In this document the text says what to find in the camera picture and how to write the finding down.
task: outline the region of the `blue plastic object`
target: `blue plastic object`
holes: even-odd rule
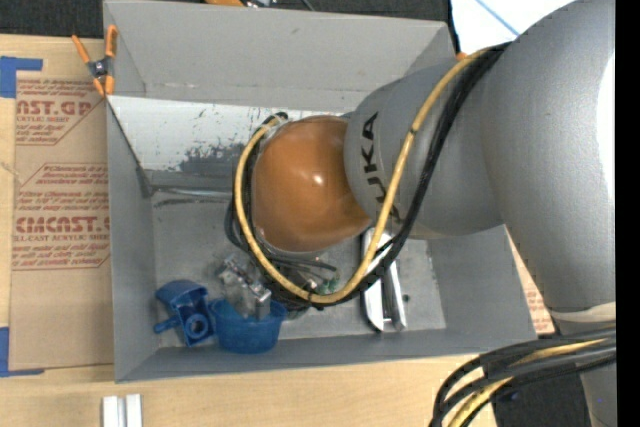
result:
[[[214,335],[207,306],[207,289],[190,280],[171,281],[156,291],[156,298],[169,310],[170,317],[157,323],[153,330],[162,333],[174,327],[182,328],[187,347],[192,347]]]
[[[14,370],[9,371],[9,328],[0,327],[0,377],[11,377],[14,375],[36,375],[42,370]]]
[[[278,342],[280,326],[287,310],[271,301],[271,312],[262,320],[238,314],[226,299],[209,304],[220,347],[241,354],[258,354],[272,349]]]
[[[18,70],[40,71],[42,59],[0,56],[0,97],[16,97],[16,72]]]

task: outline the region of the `yellow cable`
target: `yellow cable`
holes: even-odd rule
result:
[[[340,290],[333,292],[327,295],[319,295],[314,294],[312,292],[308,292],[295,283],[291,282],[289,279],[284,277],[278,269],[276,269],[273,264],[269,261],[269,259],[264,255],[258,242],[256,241],[251,227],[249,226],[249,222],[247,221],[247,217],[244,211],[244,205],[242,204],[242,184],[244,180],[244,168],[246,166],[247,160],[253,148],[258,144],[260,139],[265,135],[265,133],[274,125],[279,123],[279,120],[274,119],[267,125],[260,128],[253,137],[249,140],[247,146],[245,146],[242,154],[240,155],[240,160],[238,161],[238,168],[235,175],[234,181],[234,196],[235,196],[235,208],[238,215],[238,223],[242,228],[242,231],[249,243],[249,246],[253,253],[255,254],[258,261],[262,264],[265,271],[280,285],[282,285],[286,290],[296,295],[297,297],[304,299],[305,301],[311,301],[316,304],[322,305],[331,305],[333,303],[337,303],[341,299],[344,299],[347,295],[349,295],[362,281],[362,278],[367,274],[367,270],[369,268],[369,264],[373,260],[375,253],[378,249],[378,243],[380,242],[380,238],[382,237],[382,233],[385,230],[385,226],[387,220],[389,218],[389,214],[391,212],[391,208],[393,207],[393,200],[395,199],[395,195],[400,184],[400,179],[402,178],[402,173],[404,172],[404,167],[409,156],[409,152],[413,145],[413,141],[415,136],[424,123],[427,115],[433,108],[436,100],[442,95],[445,88],[449,85],[451,80],[462,71],[465,67],[467,67],[471,62],[484,54],[486,50],[480,50],[469,57],[465,57],[464,59],[457,62],[436,84],[433,88],[425,102],[422,104],[422,107],[416,114],[413,123],[411,124],[411,128],[407,133],[402,148],[400,150],[400,154],[398,155],[398,159],[396,160],[395,167],[393,169],[393,174],[391,175],[391,180],[389,182],[389,187],[387,188],[387,194],[385,195],[384,202],[382,204],[382,208],[380,210],[380,215],[378,216],[378,220],[376,222],[375,230],[373,232],[373,236],[371,238],[371,242],[369,243],[369,247],[365,253],[364,258],[362,259],[360,266],[353,273],[349,281],[345,283],[344,287]]]
[[[581,349],[583,347],[588,347],[590,345],[598,344],[600,342],[603,342],[604,340],[605,339],[602,338],[599,340],[591,340],[589,342],[578,342],[578,343],[572,343],[569,345],[560,345],[558,347],[548,347],[546,349],[540,349],[538,351],[535,351],[529,354],[528,356],[525,356],[522,359],[519,359],[518,361],[516,361],[515,363],[509,366],[514,367],[514,366],[522,365],[523,363],[528,363],[529,361],[533,361],[536,359],[548,358],[551,356],[558,356],[561,354],[567,354],[570,352],[574,352],[578,349]],[[479,408],[484,406],[484,404],[491,397],[492,393],[502,388],[502,386],[504,386],[509,381],[511,381],[511,379],[513,379],[513,377],[506,377],[500,381],[496,381],[495,383],[491,383],[485,386],[484,388],[478,390],[476,393],[471,395],[471,397],[464,403],[464,405],[458,410],[455,416],[451,419],[451,423],[449,424],[449,427],[460,427],[461,425],[464,425],[464,423],[473,413],[475,413]]]

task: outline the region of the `orange clip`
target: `orange clip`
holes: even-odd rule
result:
[[[107,28],[107,35],[105,37],[105,56],[99,61],[92,61],[87,53],[87,49],[80,39],[75,34],[71,36],[71,40],[75,44],[82,62],[89,68],[89,72],[93,77],[93,85],[98,90],[98,93],[103,97],[104,95],[113,94],[115,89],[112,66],[117,53],[118,35],[118,28],[115,25],[110,25]]]

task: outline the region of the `blue tape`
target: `blue tape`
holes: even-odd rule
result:
[[[16,97],[16,73],[42,70],[42,59],[25,59],[22,57],[0,57],[0,97]]]
[[[18,370],[9,372],[9,328],[0,327],[0,377],[41,374],[42,370]]]

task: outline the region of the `gray robot arm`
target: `gray robot arm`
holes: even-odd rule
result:
[[[477,82],[410,236],[505,224],[560,332],[615,325],[615,0],[577,1],[491,52],[479,58],[492,61],[486,70],[459,78]],[[351,114],[345,167],[372,218],[417,108],[453,64],[389,84]],[[416,136],[392,211],[398,224],[446,103],[445,94]],[[592,424],[617,425],[615,364],[582,379]]]

